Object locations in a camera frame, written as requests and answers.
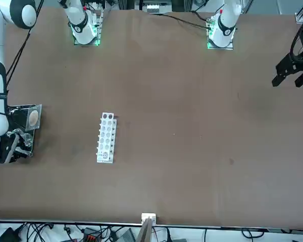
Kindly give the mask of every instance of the floor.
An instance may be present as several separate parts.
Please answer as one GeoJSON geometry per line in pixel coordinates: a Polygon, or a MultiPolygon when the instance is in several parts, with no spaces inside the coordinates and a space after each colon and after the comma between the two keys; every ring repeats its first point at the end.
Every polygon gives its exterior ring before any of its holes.
{"type": "MultiPolygon", "coordinates": [[[[0,236],[2,233],[9,227],[12,229],[18,228],[21,223],[4,223],[0,224],[0,236]]],[[[83,238],[83,235],[81,231],[74,225],[67,225],[68,228],[70,228],[71,233],[70,237],[67,235],[67,233],[64,230],[64,225],[54,225],[52,229],[49,229],[48,227],[45,228],[41,232],[41,236],[43,238],[44,242],[60,242],[60,241],[69,241],[70,238],[75,240],[75,241],[81,241],[83,238]]],[[[80,229],[86,228],[87,226],[79,226],[80,229]]],[[[100,230],[99,226],[88,226],[91,229],[100,230]]],[[[120,227],[113,227],[112,230],[116,231],[120,229],[120,227]]],[[[124,227],[121,228],[117,232],[117,237],[119,238],[123,233],[125,233],[129,227],[124,227]]],[[[21,241],[27,241],[27,230],[28,227],[24,227],[24,229],[20,233],[20,238],[22,239],[21,241]]],[[[131,228],[132,233],[135,237],[137,238],[139,234],[139,228],[138,227],[132,227],[131,228]]],[[[152,242],[163,242],[166,241],[167,239],[167,231],[163,227],[155,227],[155,231],[157,234],[157,237],[155,236],[155,233],[152,234],[151,236],[151,241],[152,242]]],[[[204,229],[191,229],[191,228],[170,228],[170,235],[171,239],[173,242],[174,240],[179,239],[180,242],[197,242],[197,241],[206,241],[206,242],[249,242],[251,241],[250,239],[245,238],[240,231],[231,231],[231,230],[215,230],[215,229],[208,229],[206,233],[206,238],[204,238],[205,235],[205,230],[204,229]]],[[[32,227],[30,227],[29,230],[29,235],[33,232],[32,227]]],[[[106,231],[108,234],[104,234],[103,236],[109,238],[109,233],[106,231]]],[[[35,238],[34,233],[31,237],[29,237],[29,241],[33,241],[35,238]]],[[[258,232],[253,232],[252,235],[256,236],[261,233],[258,232]]],[[[255,238],[255,242],[292,242],[292,241],[298,241],[298,242],[303,242],[303,234],[286,234],[286,233],[273,233],[273,232],[266,232],[263,237],[261,238],[255,238]]]]}

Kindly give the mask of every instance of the white bracket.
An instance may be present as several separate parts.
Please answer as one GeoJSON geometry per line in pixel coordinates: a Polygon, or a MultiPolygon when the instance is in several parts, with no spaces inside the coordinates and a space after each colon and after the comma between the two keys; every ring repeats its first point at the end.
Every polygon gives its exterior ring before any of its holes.
{"type": "Polygon", "coordinates": [[[145,222],[146,219],[152,219],[153,226],[156,226],[156,213],[142,213],[141,214],[141,224],[145,222]]]}

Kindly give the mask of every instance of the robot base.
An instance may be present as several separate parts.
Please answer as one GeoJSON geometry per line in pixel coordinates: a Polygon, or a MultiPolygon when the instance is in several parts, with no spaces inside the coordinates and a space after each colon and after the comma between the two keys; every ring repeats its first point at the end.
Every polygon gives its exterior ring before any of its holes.
{"type": "Polygon", "coordinates": [[[20,157],[33,155],[35,129],[40,126],[41,105],[10,106],[9,114],[10,127],[0,141],[0,163],[12,163],[20,157]],[[37,111],[38,115],[34,123],[30,115],[33,111],[37,111]]]}
{"type": "Polygon", "coordinates": [[[227,49],[227,50],[233,50],[233,35],[234,35],[234,33],[232,34],[232,38],[231,38],[230,44],[228,44],[226,47],[223,47],[223,48],[216,46],[210,40],[209,36],[213,34],[214,25],[215,25],[215,16],[211,16],[211,18],[207,22],[207,27],[211,28],[211,30],[207,30],[207,48],[208,49],[227,49]]]}
{"type": "Polygon", "coordinates": [[[92,12],[92,28],[93,32],[96,33],[96,38],[94,38],[88,44],[80,44],[76,38],[74,38],[74,45],[82,45],[82,46],[99,46],[101,42],[101,31],[102,31],[102,23],[103,23],[103,13],[104,9],[102,5],[99,5],[94,12],[92,12]]]}

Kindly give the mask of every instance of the brown table surface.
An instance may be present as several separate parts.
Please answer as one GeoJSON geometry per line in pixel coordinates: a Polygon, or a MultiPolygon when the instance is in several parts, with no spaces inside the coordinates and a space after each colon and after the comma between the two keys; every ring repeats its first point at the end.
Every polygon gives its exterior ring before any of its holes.
{"type": "MultiPolygon", "coordinates": [[[[42,124],[32,159],[0,165],[0,218],[303,229],[303,87],[271,85],[297,29],[242,15],[235,50],[207,50],[202,29],[111,11],[101,45],[79,47],[44,8],[9,92],[42,103],[42,124]],[[103,111],[114,164],[96,162],[103,111]]],[[[7,66],[25,35],[8,27],[7,66]]]]}

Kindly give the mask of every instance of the cable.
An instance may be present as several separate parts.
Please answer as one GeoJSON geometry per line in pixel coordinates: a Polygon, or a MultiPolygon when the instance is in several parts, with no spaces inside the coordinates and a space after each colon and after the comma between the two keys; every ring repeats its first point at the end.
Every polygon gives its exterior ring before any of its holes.
{"type": "Polygon", "coordinates": [[[207,229],[205,229],[205,231],[204,231],[204,242],[206,242],[206,235],[207,235],[207,229]]]}
{"type": "Polygon", "coordinates": [[[153,227],[153,231],[154,231],[154,233],[155,233],[155,236],[156,236],[156,240],[157,240],[157,242],[159,242],[158,241],[158,237],[157,237],[157,233],[156,233],[156,230],[155,230],[155,228],[153,227]]]}
{"type": "Polygon", "coordinates": [[[45,242],[45,240],[44,240],[44,239],[42,238],[42,236],[40,235],[40,232],[41,232],[41,230],[45,227],[45,225],[43,225],[41,229],[39,229],[40,226],[37,226],[36,224],[32,224],[31,226],[32,226],[32,228],[34,229],[34,231],[37,232],[37,234],[36,234],[36,236],[35,236],[35,238],[34,238],[34,242],[37,240],[37,237],[39,237],[39,239],[40,239],[41,242],[45,242]]]}
{"type": "MultiPolygon", "coordinates": [[[[36,10],[37,19],[38,19],[38,16],[39,16],[39,13],[40,13],[40,11],[41,11],[41,8],[42,8],[43,4],[44,4],[44,0],[41,0],[40,3],[39,3],[39,5],[38,5],[38,8],[37,8],[37,10],[36,10]]],[[[20,57],[21,57],[21,54],[22,54],[22,52],[24,51],[24,48],[25,48],[25,46],[26,46],[26,43],[27,43],[27,41],[28,41],[28,39],[29,39],[29,37],[30,37],[30,33],[31,33],[32,28],[28,31],[25,41],[23,42],[22,46],[21,46],[20,49],[18,50],[18,52],[17,52],[17,54],[16,54],[16,56],[15,56],[15,58],[14,58],[12,64],[11,64],[11,66],[9,67],[9,69],[8,69],[8,71],[7,71],[7,73],[6,73],[6,76],[8,77],[8,74],[11,72],[11,74],[10,74],[10,76],[9,76],[9,78],[8,78],[8,81],[7,81],[7,86],[9,85],[9,83],[10,83],[10,81],[11,81],[11,78],[12,78],[14,72],[15,72],[15,69],[16,69],[17,64],[18,64],[18,62],[19,62],[19,59],[20,59],[20,57]]]]}
{"type": "Polygon", "coordinates": [[[204,4],[202,4],[200,7],[198,7],[196,10],[194,10],[195,12],[198,11],[199,9],[203,8],[205,5],[207,5],[208,1],[210,0],[206,0],[204,4]]]}
{"type": "Polygon", "coordinates": [[[199,19],[203,20],[203,21],[207,21],[207,19],[204,19],[200,16],[200,14],[198,14],[196,11],[192,11],[192,13],[194,13],[199,19]]]}
{"type": "Polygon", "coordinates": [[[224,6],[224,4],[222,4],[222,6],[219,7],[219,8],[215,11],[215,13],[217,13],[223,6],[224,6]]]}
{"type": "Polygon", "coordinates": [[[67,233],[67,236],[70,238],[70,241],[73,241],[73,239],[71,238],[70,234],[71,234],[71,229],[69,227],[66,227],[66,225],[64,224],[64,231],[67,233]]]}
{"type": "Polygon", "coordinates": [[[245,238],[251,239],[251,242],[254,242],[254,238],[261,238],[265,234],[265,232],[262,232],[262,234],[260,234],[260,235],[253,236],[253,234],[251,233],[251,231],[248,228],[242,228],[241,233],[245,238]],[[249,236],[245,235],[244,231],[247,231],[249,233],[249,236]]]}
{"type": "Polygon", "coordinates": [[[282,233],[292,233],[293,229],[290,229],[289,232],[285,231],[284,229],[281,229],[282,233]]]}
{"type": "Polygon", "coordinates": [[[202,29],[208,29],[208,30],[211,30],[210,27],[206,27],[206,26],[202,26],[202,25],[199,25],[199,24],[194,24],[194,23],[191,23],[189,21],[186,21],[186,20],[183,20],[183,19],[179,19],[179,18],[176,18],[174,16],[171,16],[171,15],[166,15],[166,14],[159,14],[160,16],[166,16],[166,17],[169,17],[169,18],[172,18],[172,19],[176,19],[178,21],[181,21],[183,23],[186,23],[186,24],[189,24],[189,25],[192,25],[192,26],[195,26],[195,27],[199,27],[199,28],[202,28],[202,29]]]}

